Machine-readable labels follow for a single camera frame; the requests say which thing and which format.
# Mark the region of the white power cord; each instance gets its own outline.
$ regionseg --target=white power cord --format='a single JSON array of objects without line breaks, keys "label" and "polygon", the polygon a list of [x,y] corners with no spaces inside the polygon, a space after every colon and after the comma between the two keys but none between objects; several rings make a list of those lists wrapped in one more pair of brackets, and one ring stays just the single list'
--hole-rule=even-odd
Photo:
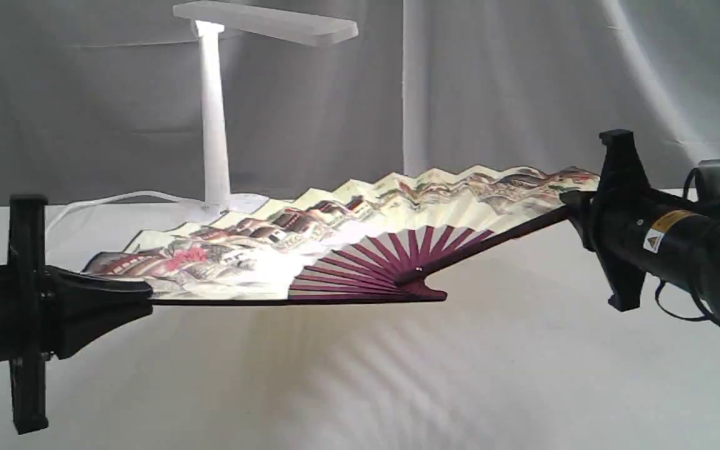
[{"label": "white power cord", "polygon": [[54,219],[51,220],[51,222],[49,222],[49,225],[46,226],[44,234],[45,236],[49,236],[49,232],[52,230],[52,228],[56,227],[57,224],[60,223],[61,220],[63,220],[63,217],[66,217],[69,213],[72,213],[73,211],[78,211],[84,208],[96,207],[105,203],[118,202],[118,200],[132,199],[134,197],[143,196],[155,197],[174,203],[191,203],[192,205],[201,207],[202,210],[206,210],[208,208],[208,205],[205,202],[202,202],[202,200],[186,199],[186,197],[171,196],[170,194],[165,194],[163,192],[157,191],[135,191],[129,192],[128,194],[118,194],[118,196],[104,197],[104,199],[83,200],[81,202],[69,203],[68,205],[66,205],[66,207],[60,210],[60,212],[57,214],[57,216],[54,217]]}]

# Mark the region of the white table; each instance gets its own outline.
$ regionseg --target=white table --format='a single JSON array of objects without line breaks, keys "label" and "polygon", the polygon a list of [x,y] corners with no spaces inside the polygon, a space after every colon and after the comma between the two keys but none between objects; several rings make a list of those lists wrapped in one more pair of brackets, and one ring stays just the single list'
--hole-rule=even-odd
[{"label": "white table", "polygon": [[[48,262],[79,270],[170,204],[69,216]],[[0,263],[8,211],[0,208]],[[48,430],[0,449],[720,449],[720,330],[653,304],[618,313],[562,223],[432,277],[442,304],[159,307],[47,374]],[[669,287],[666,304],[694,313]]]}]

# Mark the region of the hand fan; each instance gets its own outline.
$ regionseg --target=hand fan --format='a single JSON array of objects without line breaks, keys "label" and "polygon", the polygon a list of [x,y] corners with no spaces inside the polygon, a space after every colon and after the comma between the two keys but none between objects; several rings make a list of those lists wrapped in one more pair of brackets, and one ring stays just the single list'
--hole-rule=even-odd
[{"label": "hand fan", "polygon": [[141,231],[85,273],[140,279],[155,304],[280,305],[440,301],[429,274],[566,218],[559,195],[594,190],[575,167],[460,174],[431,169],[269,200],[252,214]]}]

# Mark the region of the fabric backdrop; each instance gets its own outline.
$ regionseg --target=fabric backdrop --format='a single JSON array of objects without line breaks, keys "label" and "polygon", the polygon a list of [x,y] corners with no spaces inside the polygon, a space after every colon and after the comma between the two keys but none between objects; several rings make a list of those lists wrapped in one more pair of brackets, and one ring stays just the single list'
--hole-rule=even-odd
[{"label": "fabric backdrop", "polygon": [[[203,196],[197,44],[178,1],[0,2],[0,205]],[[251,3],[360,35],[326,49],[222,35],[234,191],[477,163],[597,171],[609,128],[636,132],[664,188],[720,157],[720,1]]]}]

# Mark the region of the warning label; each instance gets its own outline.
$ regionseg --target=warning label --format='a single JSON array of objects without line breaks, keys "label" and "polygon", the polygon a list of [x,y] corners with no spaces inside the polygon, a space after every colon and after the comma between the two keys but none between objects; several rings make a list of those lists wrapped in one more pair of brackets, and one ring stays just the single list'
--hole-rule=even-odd
[{"label": "warning label", "polygon": [[658,253],[663,237],[671,230],[671,227],[674,227],[675,223],[685,219],[685,217],[691,216],[697,216],[697,214],[685,210],[675,210],[663,214],[663,217],[652,223],[652,228],[649,228],[646,233],[646,238],[643,239],[643,248],[652,253]]}]

